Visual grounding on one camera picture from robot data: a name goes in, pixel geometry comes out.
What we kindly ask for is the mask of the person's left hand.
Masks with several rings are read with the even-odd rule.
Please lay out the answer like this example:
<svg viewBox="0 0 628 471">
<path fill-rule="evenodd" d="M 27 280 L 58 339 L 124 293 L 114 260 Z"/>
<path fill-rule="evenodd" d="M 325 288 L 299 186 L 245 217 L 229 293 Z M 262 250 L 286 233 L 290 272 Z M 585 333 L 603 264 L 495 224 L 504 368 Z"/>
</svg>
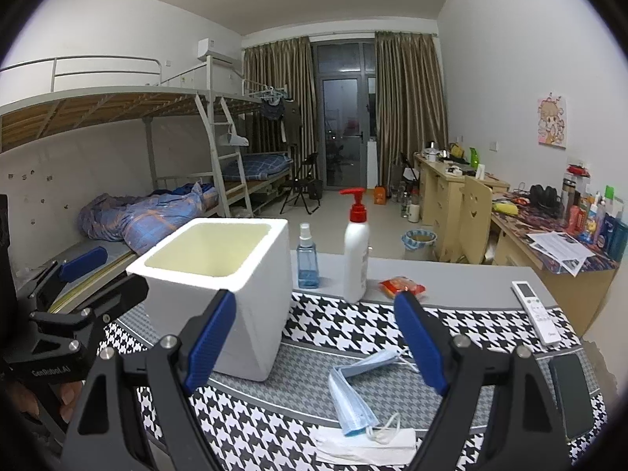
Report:
<svg viewBox="0 0 628 471">
<path fill-rule="evenodd" d="M 77 407 L 84 383 L 81 381 L 66 383 L 58 386 L 57 392 L 45 387 L 39 392 L 33 392 L 17 381 L 8 381 L 3 384 L 12 405 L 21 414 L 31 414 L 39 418 L 42 407 L 49 403 L 49 407 L 57 407 L 61 418 L 69 423 Z"/>
</svg>

